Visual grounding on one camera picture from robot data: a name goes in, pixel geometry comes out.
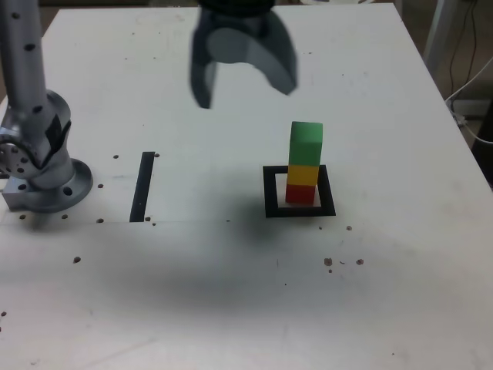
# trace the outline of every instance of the metal pole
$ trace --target metal pole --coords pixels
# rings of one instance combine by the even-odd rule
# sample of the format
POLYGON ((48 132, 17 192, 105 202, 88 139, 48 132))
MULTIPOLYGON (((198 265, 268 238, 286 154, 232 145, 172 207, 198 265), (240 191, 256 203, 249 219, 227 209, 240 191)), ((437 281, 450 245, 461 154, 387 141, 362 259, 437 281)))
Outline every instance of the metal pole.
POLYGON ((46 105, 38 0, 0 0, 0 53, 8 104, 18 113, 46 105))

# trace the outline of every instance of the white table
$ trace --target white table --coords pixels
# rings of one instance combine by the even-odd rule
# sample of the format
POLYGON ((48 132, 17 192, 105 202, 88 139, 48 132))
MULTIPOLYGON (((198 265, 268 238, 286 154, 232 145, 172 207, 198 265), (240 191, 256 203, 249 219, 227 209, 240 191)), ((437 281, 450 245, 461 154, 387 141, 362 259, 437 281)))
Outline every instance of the white table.
POLYGON ((299 88, 221 66, 212 110, 196 9, 57 15, 48 86, 95 187, 51 217, 2 204, 2 370, 493 367, 491 191, 394 6, 277 12, 299 88), (292 120, 324 123, 336 217, 264 217, 292 120), (152 221, 131 224, 142 151, 152 221))

